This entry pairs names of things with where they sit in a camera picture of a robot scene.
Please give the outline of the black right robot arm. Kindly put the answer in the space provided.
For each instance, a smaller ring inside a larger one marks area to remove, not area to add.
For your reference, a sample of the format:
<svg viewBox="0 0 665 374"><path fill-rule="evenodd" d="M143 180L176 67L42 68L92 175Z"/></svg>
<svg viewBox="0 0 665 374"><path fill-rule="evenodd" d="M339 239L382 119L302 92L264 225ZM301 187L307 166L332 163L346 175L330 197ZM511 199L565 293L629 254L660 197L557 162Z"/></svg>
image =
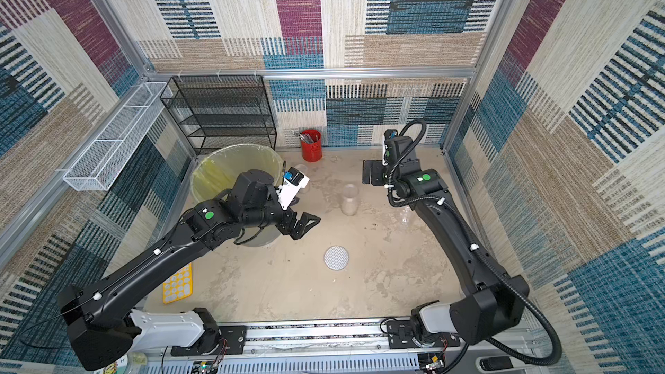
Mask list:
<svg viewBox="0 0 665 374"><path fill-rule="evenodd" d="M483 341L527 365L559 363L563 349L552 323L528 298L530 287L520 276L511 276L482 245L450 199L448 185L434 169L423 170L416 147L427 124L410 121L401 130L383 135L383 156L363 163L362 181L382 186L393 208L410 208L428 226L457 276L463 297L452 304L433 301L413 308L410 315L412 340L416 346L436 343L442 333L457 336L462 351L446 366L456 367L466 351ZM552 350L545 357L529 356L503 344L496 335L516 327L529 311L543 327Z"/></svg>

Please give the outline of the yellow calculator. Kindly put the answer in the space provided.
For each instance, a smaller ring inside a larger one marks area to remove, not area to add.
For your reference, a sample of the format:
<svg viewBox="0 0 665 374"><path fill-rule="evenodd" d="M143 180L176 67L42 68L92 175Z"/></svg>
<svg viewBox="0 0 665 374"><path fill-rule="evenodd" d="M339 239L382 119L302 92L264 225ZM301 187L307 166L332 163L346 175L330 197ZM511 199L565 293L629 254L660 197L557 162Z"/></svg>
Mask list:
<svg viewBox="0 0 665 374"><path fill-rule="evenodd" d="M162 303L165 305L189 298L193 293L192 264L188 263L162 283Z"/></svg>

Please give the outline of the medium plastic jar with rice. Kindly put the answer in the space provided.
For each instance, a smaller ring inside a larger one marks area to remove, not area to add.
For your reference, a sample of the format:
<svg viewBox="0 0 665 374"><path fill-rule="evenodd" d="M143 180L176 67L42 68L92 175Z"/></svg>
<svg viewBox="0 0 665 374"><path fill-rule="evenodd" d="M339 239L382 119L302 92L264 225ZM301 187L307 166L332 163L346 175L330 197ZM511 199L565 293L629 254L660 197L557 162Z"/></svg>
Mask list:
<svg viewBox="0 0 665 374"><path fill-rule="evenodd" d="M340 192L340 209L346 216L355 216L360 207L360 190L354 184L345 185Z"/></svg>

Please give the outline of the small plastic jar with rice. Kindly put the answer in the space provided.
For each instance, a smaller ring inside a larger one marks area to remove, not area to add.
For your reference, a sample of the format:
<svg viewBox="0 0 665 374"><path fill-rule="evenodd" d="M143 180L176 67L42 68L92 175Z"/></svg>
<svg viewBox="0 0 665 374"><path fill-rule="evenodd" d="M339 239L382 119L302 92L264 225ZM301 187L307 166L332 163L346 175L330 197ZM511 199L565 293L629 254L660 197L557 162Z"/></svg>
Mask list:
<svg viewBox="0 0 665 374"><path fill-rule="evenodd" d="M299 189L299 194L304 194L307 193L310 190L310 172L308 170L308 166L305 164L296 164L294 166L295 169L297 169L305 179L304 185L301 184L301 188Z"/></svg>

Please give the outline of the grey bin with yellow bag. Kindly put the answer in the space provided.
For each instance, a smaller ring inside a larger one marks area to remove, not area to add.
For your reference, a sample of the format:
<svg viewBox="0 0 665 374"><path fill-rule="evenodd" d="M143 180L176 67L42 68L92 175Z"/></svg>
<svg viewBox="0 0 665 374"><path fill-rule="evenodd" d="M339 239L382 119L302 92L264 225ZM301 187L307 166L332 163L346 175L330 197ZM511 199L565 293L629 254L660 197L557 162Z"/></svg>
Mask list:
<svg viewBox="0 0 665 374"><path fill-rule="evenodd" d="M205 157L190 180L202 224L194 239L213 250L242 237L247 228L282 225L289 213L275 187L281 173L282 159L262 145L232 145Z"/></svg>

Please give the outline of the round sticker label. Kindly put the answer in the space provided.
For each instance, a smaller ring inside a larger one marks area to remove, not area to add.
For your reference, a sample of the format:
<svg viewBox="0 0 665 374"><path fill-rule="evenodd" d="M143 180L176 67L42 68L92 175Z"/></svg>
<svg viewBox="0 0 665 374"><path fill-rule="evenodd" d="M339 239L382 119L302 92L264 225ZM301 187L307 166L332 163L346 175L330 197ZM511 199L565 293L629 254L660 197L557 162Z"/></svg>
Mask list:
<svg viewBox="0 0 665 374"><path fill-rule="evenodd" d="M106 367L95 370L93 374L140 374L147 369L145 353L128 353Z"/></svg>

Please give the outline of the aluminium mounting rail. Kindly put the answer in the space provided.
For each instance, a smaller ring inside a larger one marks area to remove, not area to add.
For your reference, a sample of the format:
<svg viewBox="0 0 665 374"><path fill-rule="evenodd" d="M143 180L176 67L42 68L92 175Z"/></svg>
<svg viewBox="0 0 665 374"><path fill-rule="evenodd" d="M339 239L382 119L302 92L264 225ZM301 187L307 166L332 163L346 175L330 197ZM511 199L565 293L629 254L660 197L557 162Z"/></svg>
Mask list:
<svg viewBox="0 0 665 374"><path fill-rule="evenodd" d="M68 329L83 367L95 371L134 351L173 350L180 356L258 357L278 353L343 354L351 351L460 351L467 341L451 325L418 338L405 319L299 320L219 325L204 308L186 313L145 313L133 309L114 327L86 319Z"/></svg>

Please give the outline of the red cup with utensils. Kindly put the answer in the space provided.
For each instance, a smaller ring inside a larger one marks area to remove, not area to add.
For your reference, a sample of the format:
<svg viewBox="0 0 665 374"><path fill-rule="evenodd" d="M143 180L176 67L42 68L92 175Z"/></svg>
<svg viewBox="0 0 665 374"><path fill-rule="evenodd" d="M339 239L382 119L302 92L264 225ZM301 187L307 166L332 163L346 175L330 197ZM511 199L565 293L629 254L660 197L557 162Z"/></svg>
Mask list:
<svg viewBox="0 0 665 374"><path fill-rule="evenodd" d="M307 162L318 162L323 158L322 135L316 129L296 132L295 136L301 142L301 155Z"/></svg>

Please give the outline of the patterned white jar lid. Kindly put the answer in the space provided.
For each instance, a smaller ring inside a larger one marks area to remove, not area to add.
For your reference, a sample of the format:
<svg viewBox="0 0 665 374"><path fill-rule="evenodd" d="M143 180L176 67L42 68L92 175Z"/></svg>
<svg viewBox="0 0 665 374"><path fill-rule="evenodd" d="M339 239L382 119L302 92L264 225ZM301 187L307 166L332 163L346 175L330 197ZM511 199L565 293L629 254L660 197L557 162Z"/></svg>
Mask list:
<svg viewBox="0 0 665 374"><path fill-rule="evenodd" d="M341 246L331 246L324 253L323 259L327 268L332 271L341 271L347 267L350 261L350 255L348 251Z"/></svg>

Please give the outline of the black device on rail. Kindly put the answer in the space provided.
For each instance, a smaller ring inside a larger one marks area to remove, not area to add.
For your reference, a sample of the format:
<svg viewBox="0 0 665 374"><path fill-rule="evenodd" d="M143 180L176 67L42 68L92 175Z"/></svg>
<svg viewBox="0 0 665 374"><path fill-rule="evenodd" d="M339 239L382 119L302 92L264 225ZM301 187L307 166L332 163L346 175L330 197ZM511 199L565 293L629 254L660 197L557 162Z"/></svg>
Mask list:
<svg viewBox="0 0 665 374"><path fill-rule="evenodd" d="M490 373L490 372L508 372L514 370L515 366L511 358L506 356L491 356L478 358L476 360L476 365L479 372Z"/></svg>

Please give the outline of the white mesh wall basket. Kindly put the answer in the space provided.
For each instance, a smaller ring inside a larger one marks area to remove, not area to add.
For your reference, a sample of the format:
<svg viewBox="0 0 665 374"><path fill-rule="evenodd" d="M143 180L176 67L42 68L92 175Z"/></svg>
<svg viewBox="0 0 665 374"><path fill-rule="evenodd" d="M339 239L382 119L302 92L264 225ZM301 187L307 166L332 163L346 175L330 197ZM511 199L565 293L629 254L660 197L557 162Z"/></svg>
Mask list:
<svg viewBox="0 0 665 374"><path fill-rule="evenodd" d="M85 151L64 173L77 192L109 190L163 111L164 82L146 82L133 91Z"/></svg>

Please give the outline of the large plastic jar of rice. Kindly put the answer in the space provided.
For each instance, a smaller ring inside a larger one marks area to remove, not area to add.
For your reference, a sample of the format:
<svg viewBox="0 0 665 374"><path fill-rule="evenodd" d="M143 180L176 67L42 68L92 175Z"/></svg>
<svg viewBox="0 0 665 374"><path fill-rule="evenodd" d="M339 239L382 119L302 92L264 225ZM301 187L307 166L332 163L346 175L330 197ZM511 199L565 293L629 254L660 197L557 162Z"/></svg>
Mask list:
<svg viewBox="0 0 665 374"><path fill-rule="evenodd" d="M400 210L398 222L405 227L409 227L413 223L415 216L415 212L409 206L405 206Z"/></svg>

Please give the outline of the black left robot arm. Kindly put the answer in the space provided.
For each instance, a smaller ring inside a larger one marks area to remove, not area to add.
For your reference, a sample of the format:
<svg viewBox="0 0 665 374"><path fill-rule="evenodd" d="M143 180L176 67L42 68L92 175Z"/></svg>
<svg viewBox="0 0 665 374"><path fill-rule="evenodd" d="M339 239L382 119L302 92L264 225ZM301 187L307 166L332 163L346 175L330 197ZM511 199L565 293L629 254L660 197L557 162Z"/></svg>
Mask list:
<svg viewBox="0 0 665 374"><path fill-rule="evenodd" d="M166 235L119 270L87 287L69 286L58 296L74 354L89 372L104 369L132 351L181 348L218 355L223 345L216 320L205 308L151 314L136 305L186 265L236 240L247 228L274 226L297 241L318 216L298 215L291 205L309 178L292 167L274 184L266 171L240 174L234 186L186 211Z"/></svg>

